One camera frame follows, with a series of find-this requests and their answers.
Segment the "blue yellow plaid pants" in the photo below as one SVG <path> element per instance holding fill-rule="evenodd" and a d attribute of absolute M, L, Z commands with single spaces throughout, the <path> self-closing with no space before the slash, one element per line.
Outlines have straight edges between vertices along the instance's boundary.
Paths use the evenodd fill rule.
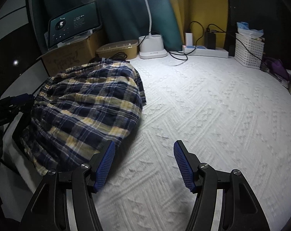
<path fill-rule="evenodd" d="M 46 80 L 34 99 L 21 140 L 40 175 L 88 162 L 108 140 L 116 146 L 139 123 L 146 102 L 129 62 L 111 59 L 75 66 Z"/>

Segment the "white power strip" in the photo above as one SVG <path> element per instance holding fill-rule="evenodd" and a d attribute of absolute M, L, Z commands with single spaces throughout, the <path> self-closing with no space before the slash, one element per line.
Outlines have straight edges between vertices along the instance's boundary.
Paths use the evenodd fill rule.
<path fill-rule="evenodd" d="M 182 46 L 182 51 L 186 55 L 191 56 L 204 56 L 204 57 L 218 57 L 218 58 L 224 58 L 227 59 L 229 56 L 229 53 L 222 48 L 216 48 L 216 49 L 207 49 L 205 46 Z"/>

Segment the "blue plastic bags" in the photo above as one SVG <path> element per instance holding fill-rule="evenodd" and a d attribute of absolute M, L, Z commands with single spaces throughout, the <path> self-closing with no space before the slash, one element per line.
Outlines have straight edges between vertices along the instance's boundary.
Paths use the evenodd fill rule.
<path fill-rule="evenodd" d="M 257 39 L 264 35 L 263 30 L 250 29 L 249 24 L 246 22 L 237 23 L 237 29 L 239 34 L 251 39 Z"/>

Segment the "black tablet screen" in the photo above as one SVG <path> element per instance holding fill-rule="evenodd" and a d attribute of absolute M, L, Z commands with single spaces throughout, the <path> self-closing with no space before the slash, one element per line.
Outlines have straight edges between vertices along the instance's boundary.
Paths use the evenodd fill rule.
<path fill-rule="evenodd" d="M 50 49 L 88 30 L 97 30 L 101 26 L 97 2 L 80 5 L 49 21 L 47 47 Z"/>

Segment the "white perforated plastic basket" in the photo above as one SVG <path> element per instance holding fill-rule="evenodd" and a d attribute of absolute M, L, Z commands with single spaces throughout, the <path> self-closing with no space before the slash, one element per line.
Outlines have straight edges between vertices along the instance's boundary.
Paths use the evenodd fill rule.
<path fill-rule="evenodd" d="M 236 33 L 235 60 L 242 66 L 260 69 L 264 43 Z"/>

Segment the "white USB charger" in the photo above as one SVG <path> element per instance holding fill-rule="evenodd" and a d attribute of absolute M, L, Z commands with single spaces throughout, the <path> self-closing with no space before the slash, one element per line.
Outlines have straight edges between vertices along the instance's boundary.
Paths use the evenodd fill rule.
<path fill-rule="evenodd" d="M 185 33 L 185 45 L 186 46 L 193 46 L 193 34 L 190 32 Z"/>

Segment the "white desk lamp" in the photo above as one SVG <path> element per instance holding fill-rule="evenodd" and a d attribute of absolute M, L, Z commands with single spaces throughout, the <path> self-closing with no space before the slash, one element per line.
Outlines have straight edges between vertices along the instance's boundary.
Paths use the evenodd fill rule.
<path fill-rule="evenodd" d="M 167 56 L 161 34 L 152 33 L 152 15 L 148 0 L 145 1 L 149 16 L 149 30 L 147 35 L 139 37 L 139 56 L 141 59 L 157 59 Z"/>

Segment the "beige lidded container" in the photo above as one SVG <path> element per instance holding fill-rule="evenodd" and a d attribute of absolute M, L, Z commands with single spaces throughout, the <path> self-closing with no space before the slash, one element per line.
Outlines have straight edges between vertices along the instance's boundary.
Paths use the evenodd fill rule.
<path fill-rule="evenodd" d="M 125 54 L 125 59 L 135 59 L 138 53 L 137 40 L 126 40 L 105 44 L 96 50 L 99 58 L 111 59 L 113 56 L 120 53 Z"/>

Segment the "yellow curtain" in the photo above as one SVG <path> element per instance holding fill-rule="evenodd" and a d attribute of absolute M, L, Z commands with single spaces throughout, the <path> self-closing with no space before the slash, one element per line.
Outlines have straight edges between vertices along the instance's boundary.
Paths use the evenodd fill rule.
<path fill-rule="evenodd" d="M 177 26 L 170 33 L 163 33 L 169 50 L 181 50 L 188 29 L 197 45 L 204 45 L 202 32 L 211 23 L 223 30 L 227 28 L 228 0 L 169 0 Z"/>

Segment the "purple cloth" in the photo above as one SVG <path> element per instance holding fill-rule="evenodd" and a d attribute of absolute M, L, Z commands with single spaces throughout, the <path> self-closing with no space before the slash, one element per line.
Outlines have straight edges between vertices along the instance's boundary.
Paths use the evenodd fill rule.
<path fill-rule="evenodd" d="M 290 75 L 287 70 L 283 67 L 282 62 L 279 59 L 268 57 L 265 59 L 265 64 L 269 68 L 269 71 L 273 74 L 277 74 L 283 79 L 289 81 Z"/>

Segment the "white textured bedspread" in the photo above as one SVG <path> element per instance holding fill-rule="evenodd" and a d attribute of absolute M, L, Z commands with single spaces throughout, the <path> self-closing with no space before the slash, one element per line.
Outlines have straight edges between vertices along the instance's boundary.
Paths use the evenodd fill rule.
<path fill-rule="evenodd" d="M 236 60 L 133 59 L 146 96 L 94 202 L 104 230 L 184 230 L 195 201 L 173 144 L 214 169 L 241 170 L 271 230 L 291 218 L 291 95 Z"/>

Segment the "black power adapter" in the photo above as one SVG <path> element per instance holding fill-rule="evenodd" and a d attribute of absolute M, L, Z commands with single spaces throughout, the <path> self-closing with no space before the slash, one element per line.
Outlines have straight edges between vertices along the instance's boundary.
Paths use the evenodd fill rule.
<path fill-rule="evenodd" d="M 214 32 L 206 32 L 204 37 L 204 46 L 207 49 L 216 49 L 216 34 Z"/>

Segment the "teal curtain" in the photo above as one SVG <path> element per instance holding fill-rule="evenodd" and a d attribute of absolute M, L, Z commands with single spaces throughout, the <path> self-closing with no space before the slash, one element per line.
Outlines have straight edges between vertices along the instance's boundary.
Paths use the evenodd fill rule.
<path fill-rule="evenodd" d="M 49 21 L 82 4 L 98 3 L 102 43 L 136 40 L 153 33 L 162 35 L 168 50 L 180 50 L 182 40 L 170 0 L 28 0 L 29 19 L 42 53 Z"/>

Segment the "brown cardboard box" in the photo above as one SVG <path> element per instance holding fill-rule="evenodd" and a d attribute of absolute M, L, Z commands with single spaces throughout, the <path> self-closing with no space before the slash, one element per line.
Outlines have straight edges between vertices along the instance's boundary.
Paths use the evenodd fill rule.
<path fill-rule="evenodd" d="M 49 76 L 74 66 L 87 64 L 96 55 L 101 46 L 101 32 L 95 32 L 83 39 L 48 51 L 41 56 Z"/>

